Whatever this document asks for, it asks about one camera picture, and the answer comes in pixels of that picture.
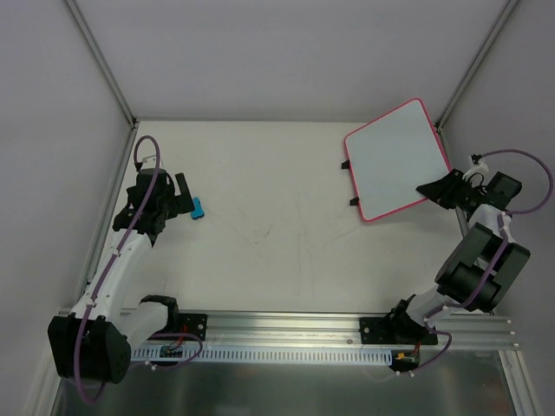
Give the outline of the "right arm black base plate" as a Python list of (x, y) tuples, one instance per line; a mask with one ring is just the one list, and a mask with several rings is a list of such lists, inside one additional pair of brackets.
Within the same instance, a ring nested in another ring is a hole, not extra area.
[(363, 345), (416, 345), (435, 346), (438, 337), (410, 319), (394, 319), (392, 316), (362, 317), (359, 319)]

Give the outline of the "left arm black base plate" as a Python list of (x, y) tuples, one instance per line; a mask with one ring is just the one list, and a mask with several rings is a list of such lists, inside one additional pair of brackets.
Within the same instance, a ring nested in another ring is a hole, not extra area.
[(178, 328), (181, 333), (195, 335), (202, 341), (206, 339), (207, 314), (180, 312)]

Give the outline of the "blue whiteboard eraser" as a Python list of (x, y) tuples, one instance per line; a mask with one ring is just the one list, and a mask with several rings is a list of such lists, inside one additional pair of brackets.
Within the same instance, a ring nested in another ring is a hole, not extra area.
[(201, 201), (197, 197), (193, 198), (193, 210), (190, 212), (190, 216), (192, 220), (199, 220), (205, 216)]

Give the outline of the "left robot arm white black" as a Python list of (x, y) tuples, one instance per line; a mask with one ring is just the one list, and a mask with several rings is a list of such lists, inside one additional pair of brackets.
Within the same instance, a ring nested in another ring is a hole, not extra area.
[(57, 374), (117, 384), (125, 377), (132, 352), (152, 335), (170, 339), (183, 328), (171, 296), (147, 295), (130, 315), (124, 300), (139, 264), (154, 247), (167, 221), (194, 210), (183, 173), (142, 168), (127, 189), (127, 202), (114, 217), (113, 239), (93, 281), (65, 315), (56, 315), (48, 338)]

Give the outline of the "pink framed whiteboard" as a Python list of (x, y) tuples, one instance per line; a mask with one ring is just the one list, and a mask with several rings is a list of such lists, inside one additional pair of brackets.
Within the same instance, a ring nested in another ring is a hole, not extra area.
[(415, 188), (451, 166), (424, 102), (413, 98), (348, 133), (346, 160), (362, 220), (374, 222), (426, 200)]

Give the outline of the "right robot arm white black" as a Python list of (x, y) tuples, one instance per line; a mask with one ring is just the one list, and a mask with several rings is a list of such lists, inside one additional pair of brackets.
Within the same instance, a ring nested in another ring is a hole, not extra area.
[(400, 300), (372, 331), (379, 341), (411, 344), (431, 334), (439, 320), (466, 310), (492, 311), (530, 258), (510, 231), (508, 203), (522, 184), (498, 172), (487, 185), (453, 169), (417, 191), (446, 209), (461, 209), (469, 230), (441, 266), (427, 292)]

